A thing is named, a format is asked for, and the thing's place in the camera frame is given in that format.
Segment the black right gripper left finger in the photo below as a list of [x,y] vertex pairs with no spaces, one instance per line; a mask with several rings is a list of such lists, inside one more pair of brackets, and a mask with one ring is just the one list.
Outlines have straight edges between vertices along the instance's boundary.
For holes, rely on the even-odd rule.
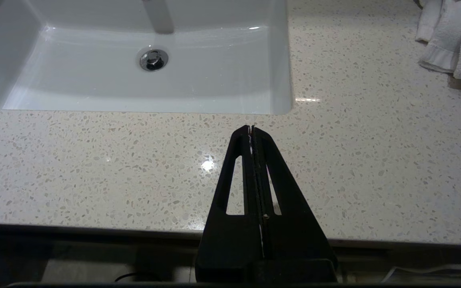
[[[260,208],[251,153],[251,127],[232,133],[195,261],[197,280],[251,280],[250,266],[263,258]],[[229,215],[235,162],[242,158],[245,212]]]

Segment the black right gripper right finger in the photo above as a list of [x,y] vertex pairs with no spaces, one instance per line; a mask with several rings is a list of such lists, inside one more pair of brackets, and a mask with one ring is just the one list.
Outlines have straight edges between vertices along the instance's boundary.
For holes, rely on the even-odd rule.
[[264,255],[271,260],[337,258],[274,139],[253,127]]

